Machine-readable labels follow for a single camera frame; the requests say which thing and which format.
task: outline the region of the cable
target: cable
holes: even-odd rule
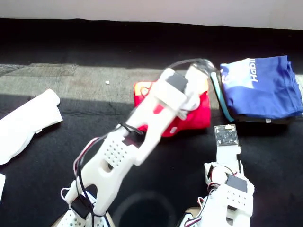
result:
[[[65,197],[63,196],[63,191],[64,190],[69,190],[70,188],[62,188],[61,191],[60,191],[60,195],[61,195],[61,198],[65,201]]]
[[[210,192],[210,188],[214,187],[214,188],[218,188],[220,186],[220,184],[215,183],[215,182],[210,182],[209,185],[207,186],[207,191]]]
[[[82,152],[79,154],[79,156],[75,159],[73,163],[73,170],[75,175],[77,173],[77,162],[79,162],[79,160],[85,156],[85,154],[90,150],[92,146],[94,146],[100,140],[104,139],[107,135],[108,133],[101,137],[95,137],[90,142],[88,142],[88,144],[85,146],[85,148],[82,150]]]
[[[141,87],[140,88],[141,95],[145,98],[150,93],[151,88],[152,88],[152,84],[149,87]]]
[[[216,167],[225,167],[225,168],[227,168],[231,173],[232,173],[232,175],[234,175],[234,174],[236,174],[236,173],[234,173],[229,167],[227,167],[227,166],[223,166],[223,165],[219,165],[219,166],[214,166],[213,167],[213,169],[212,169],[212,172],[210,173],[210,181],[212,182],[213,180],[212,180],[212,176],[213,176],[213,171],[214,171],[214,169],[216,168]]]
[[[89,202],[89,208],[90,208],[90,213],[91,213],[91,226],[92,226],[92,227],[95,227],[95,214],[94,214],[94,208],[93,208],[93,204],[92,204],[92,203],[90,202],[90,200],[89,200],[89,197],[88,197],[88,195],[87,195],[87,193],[86,193],[86,190],[85,190],[85,187],[84,187],[84,184],[83,184],[82,174],[81,174],[81,168],[82,168],[81,164],[80,164],[80,166],[79,166],[79,168],[78,168],[77,174],[78,174],[78,177],[79,177],[80,186],[81,186],[81,189],[82,189],[82,191],[83,191],[83,194],[84,194],[85,198],[86,198],[86,199],[88,200],[88,202]]]
[[[202,198],[202,197],[198,197],[198,203],[199,203],[199,205],[200,205],[201,210],[199,211],[199,213],[197,214],[197,216],[196,216],[195,218],[192,218],[192,219],[187,220],[187,221],[184,223],[184,227],[190,227],[190,226],[192,226],[193,224],[199,222],[199,221],[202,219],[202,212],[203,212],[203,210],[204,210],[204,207],[206,206],[206,203],[207,203],[207,201],[208,201],[208,197],[209,197],[209,196],[211,195],[211,193],[212,193],[213,191],[215,191],[215,190],[217,190],[217,189],[214,188],[214,189],[212,189],[212,190],[209,192],[209,194],[208,194],[208,196],[207,196],[207,198],[206,198],[206,201],[204,202],[204,200],[203,200],[203,205],[202,205],[201,201],[199,201],[199,200],[200,200],[199,198]]]
[[[140,131],[139,129],[131,126],[131,125],[128,125],[124,122],[120,123],[120,126],[119,127],[116,127],[115,129],[113,129],[111,132],[114,132],[116,130],[118,130],[119,128],[121,127],[124,127],[129,133],[131,132],[131,130],[133,130],[134,132],[140,134],[140,135],[143,135],[143,132]],[[80,198],[82,204],[84,205],[84,201],[83,199],[81,198],[80,196],[80,192],[79,192],[79,189],[78,189],[78,184],[77,184],[77,178],[79,177],[79,182],[80,182],[80,186],[81,186],[81,190],[83,191],[83,194],[85,196],[85,198],[88,200],[89,202],[89,209],[90,209],[90,213],[91,213],[91,224],[92,224],[92,227],[95,226],[95,217],[101,217],[100,215],[97,215],[94,213],[94,206],[93,204],[91,203],[88,195],[87,195],[87,192],[86,192],[86,189],[84,187],[84,183],[83,183],[83,179],[82,179],[82,174],[81,174],[81,171],[82,171],[82,167],[83,167],[83,160],[84,160],[84,157],[85,155],[87,154],[87,152],[96,144],[98,143],[99,141],[103,140],[109,133],[101,136],[101,137],[95,137],[93,138],[86,146],[85,148],[82,150],[82,152],[78,155],[78,157],[75,159],[74,163],[73,163],[73,170],[74,170],[74,173],[75,173],[75,181],[76,181],[76,189],[77,189],[77,193],[78,193],[78,197]]]
[[[215,69],[214,64],[211,63],[211,61],[207,60],[207,59],[203,59],[203,58],[193,58],[193,59],[187,59],[187,60],[181,60],[181,61],[177,61],[171,65],[169,65],[166,68],[175,68],[177,66],[183,65],[183,64],[187,64],[187,63],[198,63],[199,66],[206,66],[208,69],[211,69],[212,71]]]

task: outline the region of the red fabric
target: red fabric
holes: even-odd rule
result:
[[[145,96],[148,95],[149,89],[153,82],[140,82],[134,84],[134,106],[138,106]],[[160,112],[162,106],[159,106],[156,111]],[[203,129],[209,127],[211,124],[211,110],[208,96],[208,89],[200,95],[200,105],[197,109],[189,112],[187,118],[183,121],[176,117],[169,127],[162,134],[163,137],[171,137],[177,134],[180,130],[185,129]],[[147,130],[147,125],[142,125],[142,131]]]

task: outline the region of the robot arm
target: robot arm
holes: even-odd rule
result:
[[[215,126],[217,161],[205,163],[209,195],[195,218],[186,213],[179,227],[249,227],[254,185],[244,176],[235,125]]]
[[[184,77],[172,69],[166,69],[160,79],[152,86],[149,95],[126,121],[126,125],[133,128],[138,128],[143,124],[148,125],[143,144],[136,147],[128,139],[131,130],[118,125],[105,138],[96,155],[83,167],[81,175],[84,188],[94,184],[98,191],[93,208],[96,214],[94,223],[99,223],[101,216],[105,215],[131,166],[139,166],[148,157],[159,143],[162,133],[178,116],[182,105],[197,95],[193,89],[194,86],[187,79],[188,76],[200,77],[201,75],[197,73],[197,70],[191,69]],[[162,110],[157,113],[155,110],[159,105]],[[75,181],[72,182],[64,198],[72,209],[72,204],[77,199],[78,193],[83,192],[79,185],[78,177],[77,184]],[[83,220],[86,220],[87,226],[91,225],[91,215],[89,213],[81,215],[75,209],[73,210]]]

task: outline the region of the floor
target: floor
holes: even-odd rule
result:
[[[14,106],[17,107],[25,102],[28,97],[41,94],[48,88],[53,89],[62,100],[60,110],[64,121],[60,128],[52,128],[44,134],[46,136],[34,138],[33,144],[24,151],[24,154],[20,155],[22,157],[0,167],[0,172],[9,176],[6,187],[10,188],[11,193],[16,194],[20,191],[13,186],[17,184],[14,182],[14,176],[20,173],[21,166],[26,168],[28,165],[31,166],[26,170],[28,174],[36,177],[30,181],[21,181],[18,185],[22,183],[23,190],[30,190],[31,195],[44,200],[41,202],[44,203],[43,205],[37,203],[30,205],[29,213],[36,217],[34,226],[50,226],[51,222],[66,210],[65,204],[59,201],[58,192],[60,188],[68,186],[72,180],[71,169],[65,167],[68,165],[68,161],[72,161],[79,149],[91,137],[107,132],[131,111],[133,107],[132,88],[135,82],[155,80],[167,65],[178,60],[202,57],[208,58],[219,66],[220,63],[247,57],[287,54],[298,76],[300,88],[303,88],[303,79],[301,79],[301,75],[303,75],[303,32],[300,31],[82,20],[1,19],[0,23],[3,26],[0,37],[0,116],[9,113]],[[211,90],[210,96],[213,124],[224,123],[213,90]],[[287,149],[290,148],[300,149],[302,143],[300,144],[301,137],[299,136],[302,134],[303,125],[298,122],[287,131],[275,128],[275,126],[260,130],[258,126],[246,128],[246,125],[239,125],[239,135],[243,138],[244,147],[253,151],[251,154],[244,154],[246,158],[244,162],[248,164],[248,174],[256,182],[257,191],[260,191],[256,197],[256,218],[252,220],[254,224],[252,226],[287,226],[289,223],[292,223],[292,226],[301,226],[302,218],[300,215],[295,215],[295,211],[288,206],[298,210],[302,205],[300,203],[302,193],[297,189],[292,193],[290,191],[292,187],[300,187],[299,183],[302,181],[291,177],[287,183],[292,185],[286,189],[283,189],[279,182],[283,182],[292,173],[301,178],[299,173],[302,173],[303,169],[299,163],[294,164],[302,159],[301,153],[294,151],[295,154],[292,157],[285,157],[284,151],[287,152]],[[181,138],[192,141],[192,149],[200,150],[200,147],[204,146],[214,149],[215,144],[209,145],[214,142],[211,129],[204,136],[206,138],[204,141],[197,135],[191,139],[184,135]],[[176,149],[177,151],[180,149],[178,144],[185,142],[181,138],[179,137],[180,141],[176,142],[173,147],[164,143],[159,149],[162,152],[164,149]],[[259,149],[257,145],[259,140],[262,140],[259,144],[260,151],[277,149],[277,153],[273,152],[271,155],[263,152],[262,154],[256,153],[255,150]],[[59,157],[60,161],[55,159],[58,157],[56,154],[58,148],[52,145],[50,149],[45,145],[46,142],[51,141],[55,141],[57,146],[61,146],[59,148],[59,151],[62,152]],[[43,149],[44,154],[49,156],[30,154],[30,149],[37,151]],[[213,160],[214,155],[199,154],[200,159],[193,161],[192,155],[187,157],[177,154],[172,158],[173,165],[165,166],[169,164],[163,160],[170,157],[168,154],[162,153],[161,155],[159,152],[157,151],[155,155],[151,156],[141,173],[135,173],[138,171],[137,168],[132,171],[132,177],[142,180],[137,187],[142,190],[143,195],[147,198],[157,197],[156,201],[164,201],[163,206],[169,214],[163,214],[164,211],[160,212],[163,207],[159,208],[153,201],[149,204],[149,213],[138,211],[138,209],[147,208],[146,205],[140,205],[139,208],[136,207],[136,210],[127,211],[133,219],[122,218],[122,214],[120,214],[122,208],[119,207],[123,204],[123,197],[125,197],[124,195],[131,197],[131,191],[136,187],[135,184],[123,183],[123,194],[118,195],[110,208],[114,222],[118,223],[117,227],[139,226],[140,223],[144,223],[145,226],[174,226],[183,210],[195,205],[195,197],[204,187],[204,185],[201,186],[203,182],[201,165],[203,162]],[[44,162],[41,161],[42,159],[45,161],[45,157],[52,157],[47,162],[50,163],[49,166],[44,166]],[[48,181],[47,173],[39,172],[41,169],[55,171],[61,177],[60,179],[51,177]],[[161,176],[169,178],[157,180],[157,178],[162,178]],[[41,191],[45,191],[40,180],[47,185],[50,191],[49,196],[46,192],[39,195]],[[166,187],[169,187],[168,183],[172,185],[164,189],[164,186],[161,185],[162,181],[166,181],[164,183]],[[172,197],[169,194],[175,190],[175,187],[179,188],[178,193]],[[148,190],[151,188],[165,196],[149,194]],[[264,203],[270,194],[279,198],[281,203],[276,202],[274,196],[268,203]],[[31,198],[25,199],[24,196],[21,198],[24,199],[22,206],[25,202],[26,204],[32,203]],[[276,206],[286,206],[285,202],[288,202],[287,208],[273,212]],[[31,220],[31,217],[22,212],[22,207],[16,210],[18,220],[7,209],[8,204],[14,204],[17,207],[20,205],[20,200],[13,200],[12,195],[9,195],[7,191],[0,204],[1,219],[11,218],[6,222],[7,224],[19,226],[21,221],[26,223]],[[146,222],[147,219],[158,219],[159,221]]]

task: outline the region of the blue fabric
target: blue fabric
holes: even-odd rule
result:
[[[302,97],[287,56],[221,64],[226,104],[235,114],[282,119],[303,112]]]
[[[226,106],[226,103],[225,103],[225,100],[224,100],[224,96],[221,92],[221,88],[220,88],[220,84],[219,84],[219,81],[218,81],[218,78],[217,78],[217,74],[215,72],[211,73],[210,74],[210,78],[212,79],[213,81],[213,85],[214,85],[214,90],[218,96],[218,100],[219,100],[219,103],[220,103],[220,106],[222,108],[222,111],[225,115],[225,117],[230,121],[230,122],[233,122],[234,119],[231,117],[231,115],[229,114],[229,111],[228,111],[228,108]]]

